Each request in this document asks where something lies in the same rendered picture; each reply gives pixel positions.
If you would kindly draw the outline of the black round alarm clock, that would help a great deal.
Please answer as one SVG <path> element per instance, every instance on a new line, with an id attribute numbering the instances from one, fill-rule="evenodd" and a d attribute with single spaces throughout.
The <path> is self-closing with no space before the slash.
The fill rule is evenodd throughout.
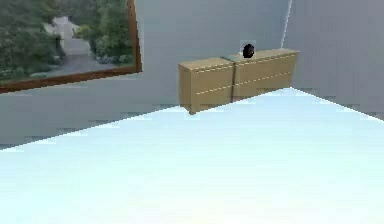
<path id="1" fill-rule="evenodd" d="M 255 47 L 252 44 L 244 46 L 242 54 L 244 58 L 252 58 L 255 53 Z"/>

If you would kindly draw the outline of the light wooden chest of drawers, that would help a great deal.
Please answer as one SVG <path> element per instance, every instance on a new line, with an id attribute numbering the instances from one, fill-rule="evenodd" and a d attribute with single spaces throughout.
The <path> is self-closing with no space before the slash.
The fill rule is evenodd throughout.
<path id="1" fill-rule="evenodd" d="M 257 51 L 250 59 L 237 58 L 232 100 L 288 88 L 299 52 L 291 49 Z"/>
<path id="2" fill-rule="evenodd" d="M 181 62 L 179 104 L 191 115 L 228 104 L 233 85 L 233 63 L 222 58 Z"/>

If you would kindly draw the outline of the grey flat book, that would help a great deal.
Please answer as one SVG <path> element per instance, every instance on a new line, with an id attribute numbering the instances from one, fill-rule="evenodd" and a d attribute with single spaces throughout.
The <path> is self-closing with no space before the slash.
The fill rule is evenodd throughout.
<path id="1" fill-rule="evenodd" d="M 243 55 L 239 54 L 222 56 L 221 58 L 232 62 L 241 61 L 244 59 Z"/>

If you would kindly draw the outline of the brown framed window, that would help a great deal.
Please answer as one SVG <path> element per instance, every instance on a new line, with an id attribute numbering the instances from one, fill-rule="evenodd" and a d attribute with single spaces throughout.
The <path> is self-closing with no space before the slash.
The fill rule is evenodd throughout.
<path id="1" fill-rule="evenodd" d="M 141 70 L 135 0 L 0 0 L 0 94 Z"/>

